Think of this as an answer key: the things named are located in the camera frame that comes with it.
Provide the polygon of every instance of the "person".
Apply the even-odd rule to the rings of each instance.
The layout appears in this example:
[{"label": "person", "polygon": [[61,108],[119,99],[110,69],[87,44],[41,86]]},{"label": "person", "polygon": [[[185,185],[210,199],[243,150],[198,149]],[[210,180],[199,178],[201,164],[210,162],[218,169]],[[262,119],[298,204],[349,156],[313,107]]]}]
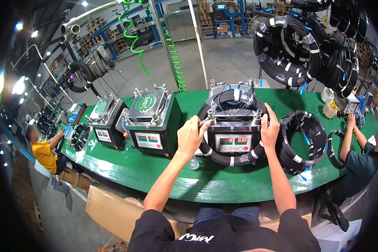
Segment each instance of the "person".
[{"label": "person", "polygon": [[[356,133],[358,144],[363,154],[350,150],[353,131]],[[348,114],[347,130],[340,150],[340,159],[345,163],[347,174],[332,186],[331,191],[336,198],[349,198],[368,186],[378,170],[378,130],[375,135],[376,146],[369,143],[363,133],[356,126],[354,113]]]},{"label": "person", "polygon": [[272,109],[262,118],[261,137],[270,167],[274,201],[280,214],[277,233],[260,227],[259,209],[246,207],[224,215],[221,209],[201,208],[193,226],[175,239],[168,220],[161,214],[182,167],[191,159],[208,129],[210,121],[198,128],[193,116],[178,130],[178,150],[144,199],[144,212],[136,221],[128,251],[320,251],[308,223],[296,210],[290,182],[275,152],[279,123]]},{"label": "person", "polygon": [[[41,137],[41,130],[38,125],[29,125],[25,130],[25,137],[32,144],[32,153],[34,154],[36,160],[45,167],[51,174],[60,175],[62,171],[65,170],[69,158],[62,154],[53,154],[52,150],[57,146],[60,139],[64,135],[64,129],[59,130],[59,132],[51,139],[39,142]],[[72,162],[73,169],[79,173],[84,172],[79,167],[75,167]]]}]

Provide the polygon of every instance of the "blue jeans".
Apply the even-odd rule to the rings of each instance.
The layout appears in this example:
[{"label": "blue jeans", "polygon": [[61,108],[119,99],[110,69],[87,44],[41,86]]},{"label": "blue jeans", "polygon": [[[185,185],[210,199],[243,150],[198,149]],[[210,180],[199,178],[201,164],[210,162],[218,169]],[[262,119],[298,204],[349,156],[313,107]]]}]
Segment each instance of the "blue jeans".
[{"label": "blue jeans", "polygon": [[[195,221],[193,225],[198,224],[202,221],[213,220],[224,215],[224,211],[220,208],[211,208],[211,207],[201,207],[196,214]],[[232,212],[233,216],[241,217],[246,220],[249,220],[258,226],[259,224],[259,207],[258,206],[249,206],[241,207]]]}]

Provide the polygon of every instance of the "green table surface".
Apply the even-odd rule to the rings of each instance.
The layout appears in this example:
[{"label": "green table surface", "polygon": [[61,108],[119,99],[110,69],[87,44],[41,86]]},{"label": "green table surface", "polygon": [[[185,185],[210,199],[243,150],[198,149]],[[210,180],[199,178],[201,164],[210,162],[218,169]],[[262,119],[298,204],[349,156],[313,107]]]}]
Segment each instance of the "green table surface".
[{"label": "green table surface", "polygon": [[[257,97],[267,102],[276,113],[277,118],[283,118],[297,109],[305,110],[316,115],[325,126],[327,135],[335,129],[345,129],[342,118],[327,119],[323,115],[323,103],[320,93],[304,92],[302,95],[288,89],[257,89]],[[186,91],[176,94],[183,113],[183,120],[197,114],[203,102],[208,98],[208,91]],[[132,97],[122,98],[128,107],[134,101]],[[94,106],[88,106],[84,114],[90,115]],[[84,116],[79,123],[88,123]],[[366,125],[361,132],[369,138],[375,134],[374,115],[366,115]],[[301,157],[308,156],[308,145],[301,134],[296,133],[290,145]],[[340,138],[333,139],[333,149],[339,158]],[[360,152],[358,142],[353,138],[352,150]],[[139,150],[127,144],[127,151],[111,149],[98,143],[92,132],[84,149],[78,153],[67,142],[61,150],[67,157],[75,160],[85,168],[111,181],[148,192],[170,159],[142,154]],[[215,163],[207,157],[198,157],[199,169],[193,171],[186,164],[172,188],[170,198],[195,202],[209,203],[242,203],[259,202],[274,199],[270,171],[266,156],[257,159],[257,165],[240,167],[225,167]],[[295,194],[310,191],[325,183],[344,175],[345,169],[335,168],[328,155],[313,169],[302,175],[287,177]]]}]

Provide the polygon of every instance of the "dark green t-shirt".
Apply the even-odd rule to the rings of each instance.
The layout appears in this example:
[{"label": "dark green t-shirt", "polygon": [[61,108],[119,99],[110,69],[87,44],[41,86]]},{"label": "dark green t-shirt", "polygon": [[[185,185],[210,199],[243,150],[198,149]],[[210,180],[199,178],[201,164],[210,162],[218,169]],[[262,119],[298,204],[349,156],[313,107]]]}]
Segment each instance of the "dark green t-shirt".
[{"label": "dark green t-shirt", "polygon": [[347,198],[362,191],[368,186],[378,170],[378,152],[369,142],[364,147],[364,154],[350,150],[346,156],[347,174],[342,179],[343,193]]}]

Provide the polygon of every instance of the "hand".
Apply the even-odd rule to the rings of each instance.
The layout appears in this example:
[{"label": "hand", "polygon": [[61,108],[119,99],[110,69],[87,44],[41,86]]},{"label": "hand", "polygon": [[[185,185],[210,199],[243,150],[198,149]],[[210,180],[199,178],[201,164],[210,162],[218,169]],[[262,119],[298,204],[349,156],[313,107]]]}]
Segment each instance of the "hand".
[{"label": "hand", "polygon": [[265,150],[274,150],[278,132],[280,131],[280,124],[278,123],[276,114],[273,112],[272,108],[270,108],[267,103],[264,105],[270,116],[270,126],[267,126],[268,115],[264,114],[261,120],[262,128],[260,129],[260,136]]},{"label": "hand", "polygon": [[59,130],[58,135],[60,136],[64,135],[64,129]]},{"label": "hand", "polygon": [[199,148],[203,135],[211,124],[211,121],[207,121],[199,128],[199,122],[200,119],[194,115],[178,130],[178,150],[176,153],[186,162],[192,158]]},{"label": "hand", "polygon": [[349,115],[347,116],[347,128],[353,129],[355,125],[356,125],[356,116],[354,115],[354,113],[349,113]]}]

